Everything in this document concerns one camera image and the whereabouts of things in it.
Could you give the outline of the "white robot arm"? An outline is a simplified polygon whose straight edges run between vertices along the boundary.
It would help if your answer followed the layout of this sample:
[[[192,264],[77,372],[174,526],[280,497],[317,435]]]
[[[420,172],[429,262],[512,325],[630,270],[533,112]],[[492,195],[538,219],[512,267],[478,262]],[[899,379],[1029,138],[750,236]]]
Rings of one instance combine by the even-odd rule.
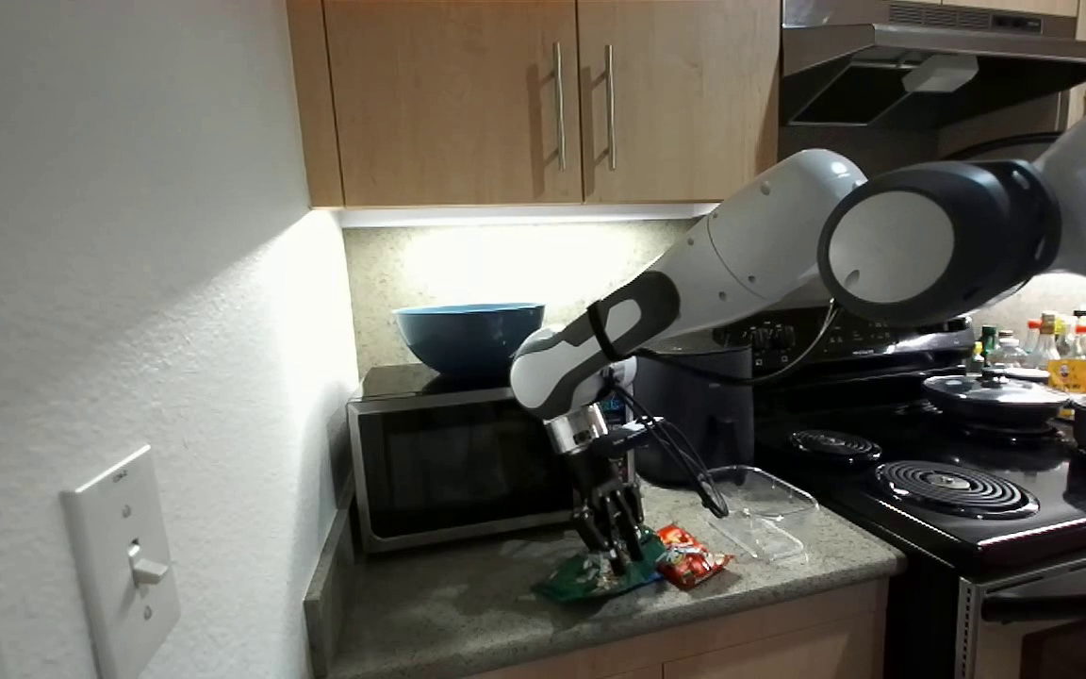
[[[565,460],[606,444],[616,371],[660,342],[760,317],[814,283],[870,325],[937,325],[1046,277],[1086,277],[1086,121],[1036,159],[867,172],[806,146],[727,195],[667,253],[510,367]]]

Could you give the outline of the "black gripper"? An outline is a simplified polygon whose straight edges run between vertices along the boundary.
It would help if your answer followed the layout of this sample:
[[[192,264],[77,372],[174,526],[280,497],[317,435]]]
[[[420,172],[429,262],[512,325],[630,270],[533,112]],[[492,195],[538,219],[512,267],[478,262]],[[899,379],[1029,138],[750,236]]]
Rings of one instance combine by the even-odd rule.
[[[616,532],[621,537],[628,555],[634,561],[647,558],[638,521],[640,482],[634,468],[647,426],[634,415],[592,402],[585,410],[552,419],[548,431],[581,503],[574,508],[574,527],[587,547],[587,566],[596,571],[596,580],[616,580],[616,547],[592,518],[616,518]]]

